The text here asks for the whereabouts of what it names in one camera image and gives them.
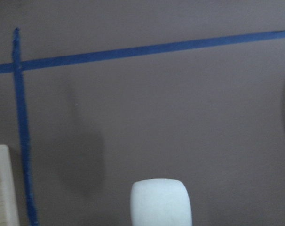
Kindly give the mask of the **bamboo cutting board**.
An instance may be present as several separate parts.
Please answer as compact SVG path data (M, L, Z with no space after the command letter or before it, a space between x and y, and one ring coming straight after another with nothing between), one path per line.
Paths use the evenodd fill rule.
M7 145L0 145L0 226L19 225L9 148Z

